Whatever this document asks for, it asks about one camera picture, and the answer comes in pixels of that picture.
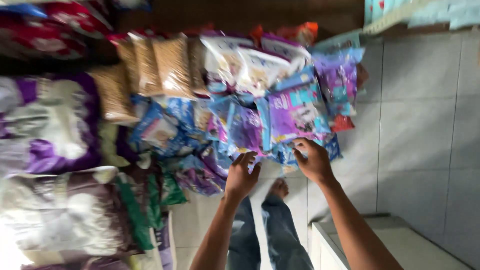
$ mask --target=hand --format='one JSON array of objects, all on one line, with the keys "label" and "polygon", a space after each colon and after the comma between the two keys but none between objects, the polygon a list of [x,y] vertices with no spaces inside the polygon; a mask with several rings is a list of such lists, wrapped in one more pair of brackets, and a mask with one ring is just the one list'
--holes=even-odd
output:
[{"label": "hand", "polygon": [[[306,138],[297,138],[293,142],[297,146],[292,149],[292,152],[297,159],[300,170],[305,176],[317,184],[335,181],[328,152],[323,146]],[[304,158],[299,150],[307,151],[308,158]]]},{"label": "hand", "polygon": [[227,184],[225,186],[225,197],[243,200],[252,190],[258,181],[261,162],[255,164],[251,174],[248,173],[248,164],[255,160],[257,152],[248,152],[240,154],[239,157],[230,165],[228,170]]}]

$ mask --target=jeans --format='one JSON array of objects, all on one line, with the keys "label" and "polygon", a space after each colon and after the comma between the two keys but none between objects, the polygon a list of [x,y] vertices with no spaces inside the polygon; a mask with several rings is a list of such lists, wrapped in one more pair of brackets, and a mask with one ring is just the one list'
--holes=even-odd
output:
[{"label": "jeans", "polygon": [[[283,200],[276,195],[268,195],[262,203],[262,218],[272,268],[313,270],[307,251],[300,244],[290,209]],[[226,269],[260,269],[260,246],[248,197],[240,203],[235,213]]]}]

